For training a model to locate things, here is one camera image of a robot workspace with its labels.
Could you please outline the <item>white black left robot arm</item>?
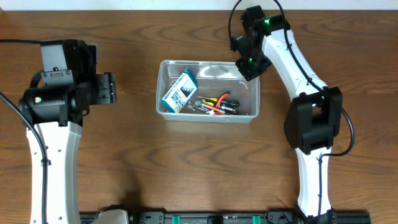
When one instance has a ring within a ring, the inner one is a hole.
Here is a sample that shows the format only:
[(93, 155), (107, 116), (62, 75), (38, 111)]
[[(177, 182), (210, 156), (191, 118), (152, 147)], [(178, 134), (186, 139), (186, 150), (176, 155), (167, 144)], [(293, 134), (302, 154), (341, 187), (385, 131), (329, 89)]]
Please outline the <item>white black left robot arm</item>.
[(19, 101), (32, 159), (30, 222), (79, 223), (77, 159), (83, 118), (91, 105), (117, 101), (116, 80), (111, 72), (96, 72), (94, 42), (44, 41), (40, 50), (44, 69)]

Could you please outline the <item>blue white small box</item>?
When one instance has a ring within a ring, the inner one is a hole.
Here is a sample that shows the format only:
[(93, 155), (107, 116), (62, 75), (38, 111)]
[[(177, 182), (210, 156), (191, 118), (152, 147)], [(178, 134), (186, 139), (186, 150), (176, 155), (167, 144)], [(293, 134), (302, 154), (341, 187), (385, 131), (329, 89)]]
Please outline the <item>blue white small box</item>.
[(197, 90), (198, 82), (190, 69), (186, 68), (160, 102), (169, 113), (179, 113)]

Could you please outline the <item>silver offset ring wrench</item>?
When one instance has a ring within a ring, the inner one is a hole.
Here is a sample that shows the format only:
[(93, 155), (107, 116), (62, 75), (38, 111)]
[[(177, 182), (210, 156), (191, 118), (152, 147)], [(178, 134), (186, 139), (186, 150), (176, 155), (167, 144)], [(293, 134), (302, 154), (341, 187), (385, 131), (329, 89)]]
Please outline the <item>silver offset ring wrench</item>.
[(192, 101), (187, 102), (187, 108), (197, 113), (201, 112), (201, 110), (199, 110)]

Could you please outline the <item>small yellow black screwdriver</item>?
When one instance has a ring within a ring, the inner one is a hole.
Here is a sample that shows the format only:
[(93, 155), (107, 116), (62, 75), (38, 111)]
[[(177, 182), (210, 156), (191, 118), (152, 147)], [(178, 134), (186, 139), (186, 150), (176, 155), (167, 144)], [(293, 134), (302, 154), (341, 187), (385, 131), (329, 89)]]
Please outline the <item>small yellow black screwdriver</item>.
[[(216, 106), (218, 99), (217, 98), (210, 98), (210, 97), (206, 97), (206, 96), (198, 96), (199, 99), (202, 100), (202, 102), (209, 104), (211, 106)], [(223, 99), (221, 101), (222, 105), (225, 106), (229, 106), (229, 107), (239, 107), (240, 106), (240, 102), (238, 100), (228, 100), (228, 99)]]

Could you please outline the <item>red black side cutters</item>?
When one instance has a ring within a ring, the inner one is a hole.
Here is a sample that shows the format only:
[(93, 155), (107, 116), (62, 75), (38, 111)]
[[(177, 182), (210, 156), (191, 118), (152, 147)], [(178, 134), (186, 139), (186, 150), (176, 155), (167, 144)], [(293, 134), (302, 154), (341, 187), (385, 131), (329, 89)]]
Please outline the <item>red black side cutters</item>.
[(229, 91), (224, 92), (220, 97), (217, 98), (218, 102), (220, 103), (223, 99), (228, 99), (229, 95), (230, 95)]

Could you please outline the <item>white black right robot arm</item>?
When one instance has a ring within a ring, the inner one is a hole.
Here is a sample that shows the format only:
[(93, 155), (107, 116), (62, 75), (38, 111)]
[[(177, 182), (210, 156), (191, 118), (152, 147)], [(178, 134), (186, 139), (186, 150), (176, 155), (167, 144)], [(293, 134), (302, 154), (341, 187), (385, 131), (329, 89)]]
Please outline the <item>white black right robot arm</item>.
[(240, 58), (236, 66), (247, 80), (273, 66), (290, 97), (284, 133), (298, 159), (300, 190), (295, 219), (328, 223), (332, 208), (328, 198), (328, 159), (340, 131), (343, 95), (312, 70), (296, 44), (283, 14), (265, 16), (260, 6), (241, 16), (244, 36), (230, 39), (230, 49)]

